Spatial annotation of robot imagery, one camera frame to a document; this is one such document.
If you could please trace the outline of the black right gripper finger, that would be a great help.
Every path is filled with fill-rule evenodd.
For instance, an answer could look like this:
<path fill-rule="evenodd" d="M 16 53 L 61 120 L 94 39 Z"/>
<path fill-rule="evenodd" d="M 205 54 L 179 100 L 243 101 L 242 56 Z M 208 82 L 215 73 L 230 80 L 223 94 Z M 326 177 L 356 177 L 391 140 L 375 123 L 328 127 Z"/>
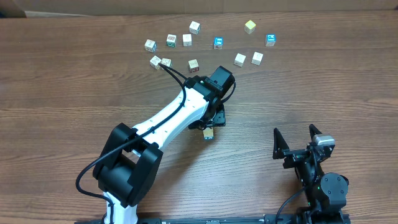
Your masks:
<path fill-rule="evenodd" d="M 289 146 L 277 128 L 274 128 L 274 149 L 273 159 L 283 159 L 285 154 L 289 152 Z"/>
<path fill-rule="evenodd" d="M 309 131 L 310 131 L 311 140 L 313 140 L 313 137 L 315 135 L 322 133 L 314 124 L 310 124 L 308 128 L 309 128 Z"/>

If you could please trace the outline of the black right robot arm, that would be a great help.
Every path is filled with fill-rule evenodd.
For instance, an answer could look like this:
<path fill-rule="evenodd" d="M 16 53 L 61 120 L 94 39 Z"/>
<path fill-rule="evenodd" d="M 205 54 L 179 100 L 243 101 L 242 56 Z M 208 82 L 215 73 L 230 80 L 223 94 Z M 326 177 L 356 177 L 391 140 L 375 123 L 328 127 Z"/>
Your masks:
<path fill-rule="evenodd" d="M 285 169 L 295 169 L 302 188 L 289 197 L 269 221 L 274 223 L 349 223 L 349 215 L 342 212 L 346 206 L 349 180 L 335 172 L 325 173 L 321 163 L 330 158 L 335 139 L 323 134 L 315 125 L 309 125 L 311 141 L 305 149 L 291 150 L 281 132 L 274 128 L 273 159 L 283 159 Z M 308 205 L 292 215 L 281 215 L 284 207 L 304 193 Z"/>

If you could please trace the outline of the yellow letter K block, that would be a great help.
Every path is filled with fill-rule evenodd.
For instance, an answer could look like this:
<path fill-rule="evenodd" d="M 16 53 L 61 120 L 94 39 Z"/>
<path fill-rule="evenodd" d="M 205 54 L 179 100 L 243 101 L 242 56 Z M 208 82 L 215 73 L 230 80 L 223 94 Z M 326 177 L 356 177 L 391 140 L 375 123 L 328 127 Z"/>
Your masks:
<path fill-rule="evenodd" d="M 205 138 L 214 138 L 214 132 L 212 127 L 207 127 L 202 130 L 203 132 L 203 137 Z"/>

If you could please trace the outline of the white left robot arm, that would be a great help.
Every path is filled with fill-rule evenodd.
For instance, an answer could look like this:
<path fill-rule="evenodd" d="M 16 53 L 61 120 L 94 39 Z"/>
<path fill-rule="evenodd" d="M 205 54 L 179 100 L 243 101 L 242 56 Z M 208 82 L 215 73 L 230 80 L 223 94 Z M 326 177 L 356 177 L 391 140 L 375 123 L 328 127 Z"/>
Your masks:
<path fill-rule="evenodd" d="M 188 77 L 178 96 L 145 122 L 117 125 L 94 166 L 106 199 L 102 223 L 137 223 L 137 205 L 152 187 L 165 148 L 185 128 L 211 131 L 226 124 L 224 103 L 233 94 L 233 74 L 220 66 L 210 77 Z"/>

